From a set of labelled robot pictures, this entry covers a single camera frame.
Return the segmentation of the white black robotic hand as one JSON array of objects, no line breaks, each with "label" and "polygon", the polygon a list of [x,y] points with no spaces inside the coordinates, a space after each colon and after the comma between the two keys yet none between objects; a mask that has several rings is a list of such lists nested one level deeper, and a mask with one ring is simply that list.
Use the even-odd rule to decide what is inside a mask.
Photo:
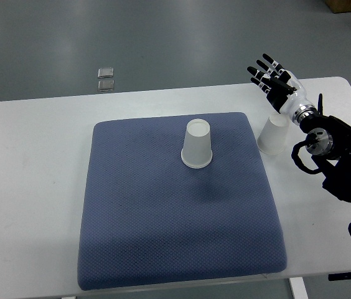
[{"label": "white black robotic hand", "polygon": [[307,99],[306,89],[290,70],[268,54],[263,54],[256,64],[247,68],[251,82],[265,94],[276,112],[290,117],[297,125],[303,118],[317,113],[315,105]]}]

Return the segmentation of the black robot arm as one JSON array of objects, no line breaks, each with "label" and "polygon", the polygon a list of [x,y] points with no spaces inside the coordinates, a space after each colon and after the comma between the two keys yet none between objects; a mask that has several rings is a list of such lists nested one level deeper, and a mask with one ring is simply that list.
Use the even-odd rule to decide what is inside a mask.
[{"label": "black robot arm", "polygon": [[322,187],[337,199],[351,203],[351,126],[323,115],[322,94],[318,109],[299,123],[306,139],[294,145],[292,160],[307,174],[322,173]]}]

